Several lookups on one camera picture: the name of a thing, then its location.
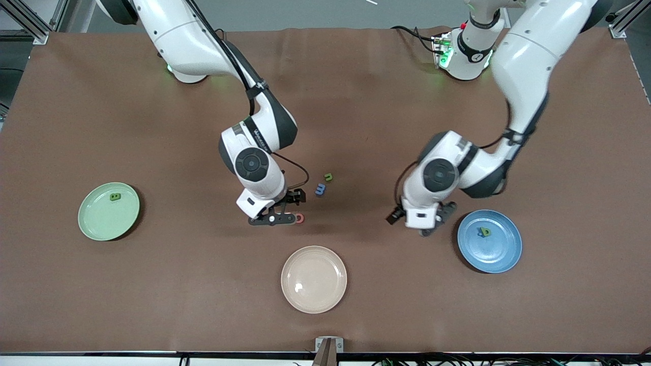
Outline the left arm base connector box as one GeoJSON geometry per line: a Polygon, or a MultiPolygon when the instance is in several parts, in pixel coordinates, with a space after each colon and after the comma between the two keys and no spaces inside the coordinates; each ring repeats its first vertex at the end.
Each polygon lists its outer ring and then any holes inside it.
{"type": "Polygon", "coordinates": [[[452,32],[442,33],[431,37],[433,57],[437,69],[446,69],[453,56],[452,32]]]}

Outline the green plate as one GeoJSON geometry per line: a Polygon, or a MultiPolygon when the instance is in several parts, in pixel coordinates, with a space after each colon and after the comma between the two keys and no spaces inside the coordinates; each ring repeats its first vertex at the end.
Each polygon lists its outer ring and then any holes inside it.
{"type": "Polygon", "coordinates": [[[130,231],[140,213],[136,190],[125,183],[109,182],[93,189],[82,201],[77,214],[79,229],[96,241],[110,241],[130,231]],[[109,195],[120,193],[121,199],[109,201],[109,195]]]}

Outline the blue plate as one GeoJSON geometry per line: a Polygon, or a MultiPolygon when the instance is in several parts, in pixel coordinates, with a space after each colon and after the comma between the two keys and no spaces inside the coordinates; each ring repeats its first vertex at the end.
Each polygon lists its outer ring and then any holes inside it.
{"type": "Polygon", "coordinates": [[[476,210],[461,220],[457,243],[465,261],[483,273],[498,274],[518,264],[523,243],[518,227],[505,214],[494,210],[476,210]],[[491,236],[482,238],[478,228],[491,230],[491,236]]]}

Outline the aluminium frame profile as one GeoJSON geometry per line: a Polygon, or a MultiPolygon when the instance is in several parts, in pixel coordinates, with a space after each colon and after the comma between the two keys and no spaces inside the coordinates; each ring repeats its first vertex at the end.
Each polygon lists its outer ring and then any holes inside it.
{"type": "Polygon", "coordinates": [[[612,39],[625,39],[626,29],[637,19],[645,7],[647,0],[633,0],[630,4],[618,10],[612,10],[605,16],[612,39]]]}
{"type": "Polygon", "coordinates": [[[58,31],[71,0],[0,0],[0,40],[44,45],[58,31]]]}

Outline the beige plate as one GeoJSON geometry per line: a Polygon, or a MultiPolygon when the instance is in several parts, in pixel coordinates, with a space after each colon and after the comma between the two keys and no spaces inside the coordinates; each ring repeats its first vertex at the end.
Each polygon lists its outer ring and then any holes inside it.
{"type": "Polygon", "coordinates": [[[307,246],[291,254],[281,271],[286,301],[305,314],[322,314],[335,308],[348,287],[343,260],[333,250],[307,246]]]}

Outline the brown table cover mat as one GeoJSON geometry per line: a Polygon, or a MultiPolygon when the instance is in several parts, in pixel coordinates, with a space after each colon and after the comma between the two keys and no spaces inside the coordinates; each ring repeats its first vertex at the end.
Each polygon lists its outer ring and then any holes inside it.
{"type": "Polygon", "coordinates": [[[490,73],[451,80],[395,30],[227,37],[298,123],[283,155],[311,174],[305,222],[252,227],[235,203],[218,140],[247,114],[237,79],[179,83],[143,33],[54,34],[31,51],[0,132],[0,351],[303,351],[324,335],[349,352],[651,346],[651,106],[625,41],[580,35],[505,192],[455,192],[454,216],[423,238],[386,222],[394,182],[437,132],[482,145],[503,131],[490,73]],[[139,216],[120,238],[90,239],[79,207],[114,181],[136,190],[139,216]],[[461,255],[476,210],[518,227],[509,271],[461,255]],[[348,273],[322,314],[281,289],[307,246],[348,273]]]}

